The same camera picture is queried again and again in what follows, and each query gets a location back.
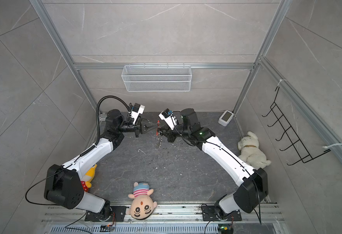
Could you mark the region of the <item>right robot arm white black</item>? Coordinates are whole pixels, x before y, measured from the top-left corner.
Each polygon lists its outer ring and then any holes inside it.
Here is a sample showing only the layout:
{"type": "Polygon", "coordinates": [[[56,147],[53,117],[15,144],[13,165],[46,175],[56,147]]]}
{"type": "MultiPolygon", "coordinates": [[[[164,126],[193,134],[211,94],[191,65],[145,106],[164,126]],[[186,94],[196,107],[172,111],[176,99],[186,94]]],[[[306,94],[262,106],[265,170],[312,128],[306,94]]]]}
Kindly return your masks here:
{"type": "Polygon", "coordinates": [[[169,109],[159,114],[166,125],[158,133],[173,143],[177,137],[187,144],[199,148],[212,157],[233,179],[238,189],[220,198],[215,204],[218,218],[224,219],[230,213],[242,210],[251,213],[268,196],[268,176],[263,169],[255,169],[230,151],[207,127],[203,127],[194,109],[180,111],[182,123],[169,109]]]}

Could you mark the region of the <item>metal keyring holder red handle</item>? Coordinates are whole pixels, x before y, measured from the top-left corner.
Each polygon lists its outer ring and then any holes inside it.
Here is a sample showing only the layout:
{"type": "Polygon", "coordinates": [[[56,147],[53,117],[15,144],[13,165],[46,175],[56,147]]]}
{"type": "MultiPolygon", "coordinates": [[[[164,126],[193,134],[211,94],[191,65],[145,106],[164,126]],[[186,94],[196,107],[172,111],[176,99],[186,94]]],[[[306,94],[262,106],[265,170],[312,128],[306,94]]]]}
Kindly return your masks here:
{"type": "Polygon", "coordinates": [[[161,126],[160,126],[160,121],[157,121],[157,130],[156,130],[156,149],[160,148],[161,143],[162,143],[162,136],[160,134],[161,132],[161,126]]]}

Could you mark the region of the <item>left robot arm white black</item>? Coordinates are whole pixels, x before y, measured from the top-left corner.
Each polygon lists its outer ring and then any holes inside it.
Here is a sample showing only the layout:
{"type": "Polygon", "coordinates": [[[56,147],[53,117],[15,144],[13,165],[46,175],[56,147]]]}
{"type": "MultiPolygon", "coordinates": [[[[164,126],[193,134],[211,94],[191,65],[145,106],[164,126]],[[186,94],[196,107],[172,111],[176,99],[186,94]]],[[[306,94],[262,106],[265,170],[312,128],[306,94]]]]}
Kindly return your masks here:
{"type": "Polygon", "coordinates": [[[108,200],[86,192],[81,184],[86,173],[103,157],[114,151],[124,139],[124,133],[144,134],[149,127],[142,124],[144,105],[136,105],[125,118],[117,109],[110,110],[103,133],[98,142],[63,165],[52,165],[47,171],[44,198],[67,209],[81,209],[93,213],[106,213],[108,200]]]}

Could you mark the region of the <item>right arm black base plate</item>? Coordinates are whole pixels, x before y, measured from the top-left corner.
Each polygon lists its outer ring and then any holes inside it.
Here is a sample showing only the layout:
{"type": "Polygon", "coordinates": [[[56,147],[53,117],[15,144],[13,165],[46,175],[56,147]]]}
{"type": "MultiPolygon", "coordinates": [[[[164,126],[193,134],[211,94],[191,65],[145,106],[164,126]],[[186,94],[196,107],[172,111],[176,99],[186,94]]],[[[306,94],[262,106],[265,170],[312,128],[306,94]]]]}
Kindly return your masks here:
{"type": "Polygon", "coordinates": [[[207,204],[202,204],[200,209],[204,221],[242,221],[242,216],[239,210],[227,214],[221,209],[207,204]]]}

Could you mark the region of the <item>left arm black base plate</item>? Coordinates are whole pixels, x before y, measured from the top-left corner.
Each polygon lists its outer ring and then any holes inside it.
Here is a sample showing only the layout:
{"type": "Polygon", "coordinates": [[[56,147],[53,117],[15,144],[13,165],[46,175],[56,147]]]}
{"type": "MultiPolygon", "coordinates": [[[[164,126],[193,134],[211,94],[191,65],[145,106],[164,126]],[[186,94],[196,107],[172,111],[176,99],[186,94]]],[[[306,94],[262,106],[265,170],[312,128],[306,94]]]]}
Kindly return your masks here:
{"type": "Polygon", "coordinates": [[[88,212],[84,220],[91,222],[123,222],[126,210],[126,206],[106,207],[100,213],[88,212]]]}

